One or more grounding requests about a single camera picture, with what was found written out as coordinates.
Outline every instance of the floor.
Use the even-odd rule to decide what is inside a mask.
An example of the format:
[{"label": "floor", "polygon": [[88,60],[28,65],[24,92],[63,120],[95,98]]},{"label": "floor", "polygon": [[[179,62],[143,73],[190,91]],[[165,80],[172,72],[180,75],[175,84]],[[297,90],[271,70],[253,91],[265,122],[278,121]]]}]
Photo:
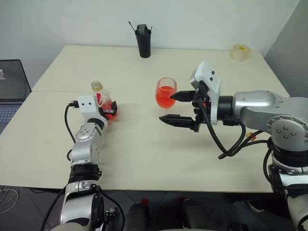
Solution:
[{"label": "floor", "polygon": [[[50,204],[56,197],[56,193],[31,191],[27,188],[19,188],[18,201],[9,211],[1,213],[11,207],[15,198],[4,206],[4,202],[13,196],[14,192],[8,191],[2,201],[4,192],[0,194],[0,230],[1,231],[38,231],[43,217]],[[161,229],[181,228],[179,219],[179,206],[183,198],[191,198],[201,203],[207,212],[208,228],[215,230],[227,230],[228,222],[240,222],[248,225],[249,230],[254,231],[293,231],[290,220],[281,218],[267,211],[256,213],[245,202],[229,204],[222,193],[213,192],[145,192],[145,191],[114,191],[107,194],[116,199],[125,213],[130,206],[139,202],[142,198],[149,199],[150,227],[149,231]],[[49,231],[59,223],[59,214],[63,202],[63,196],[55,205],[45,227]],[[114,207],[109,201],[105,201],[105,209]]]}]

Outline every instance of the plastic bottle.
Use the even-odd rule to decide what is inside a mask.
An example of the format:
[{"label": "plastic bottle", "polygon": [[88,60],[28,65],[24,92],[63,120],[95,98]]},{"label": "plastic bottle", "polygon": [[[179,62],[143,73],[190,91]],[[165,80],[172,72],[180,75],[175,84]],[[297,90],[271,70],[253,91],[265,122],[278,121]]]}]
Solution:
[{"label": "plastic bottle", "polygon": [[112,102],[109,92],[103,88],[99,81],[93,81],[91,85],[97,106],[102,107],[103,110],[111,110]]}]

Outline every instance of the wine glass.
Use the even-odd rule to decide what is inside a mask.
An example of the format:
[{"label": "wine glass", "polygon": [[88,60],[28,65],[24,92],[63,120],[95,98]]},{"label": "wine glass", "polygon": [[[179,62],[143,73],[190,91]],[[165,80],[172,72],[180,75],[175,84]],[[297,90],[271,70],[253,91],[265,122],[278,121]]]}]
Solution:
[{"label": "wine glass", "polygon": [[175,104],[175,100],[170,96],[177,92],[177,83],[171,78],[161,78],[156,86],[156,102],[164,109],[168,109]]}]

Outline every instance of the red liquid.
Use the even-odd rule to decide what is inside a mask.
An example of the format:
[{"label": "red liquid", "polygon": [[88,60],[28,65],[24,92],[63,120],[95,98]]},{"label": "red liquid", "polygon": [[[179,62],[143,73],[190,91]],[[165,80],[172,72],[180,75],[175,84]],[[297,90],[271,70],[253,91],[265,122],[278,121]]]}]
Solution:
[{"label": "red liquid", "polygon": [[176,90],[170,86],[162,86],[156,89],[156,101],[162,108],[168,109],[175,103],[174,99],[170,96],[176,93]]}]

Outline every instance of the laptop screen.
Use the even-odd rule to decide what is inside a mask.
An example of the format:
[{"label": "laptop screen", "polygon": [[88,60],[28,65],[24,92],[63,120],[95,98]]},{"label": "laptop screen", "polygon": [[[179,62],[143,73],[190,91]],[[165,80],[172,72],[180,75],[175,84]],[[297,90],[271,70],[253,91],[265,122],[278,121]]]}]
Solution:
[{"label": "laptop screen", "polygon": [[23,102],[31,88],[20,60],[0,60],[0,102]]}]

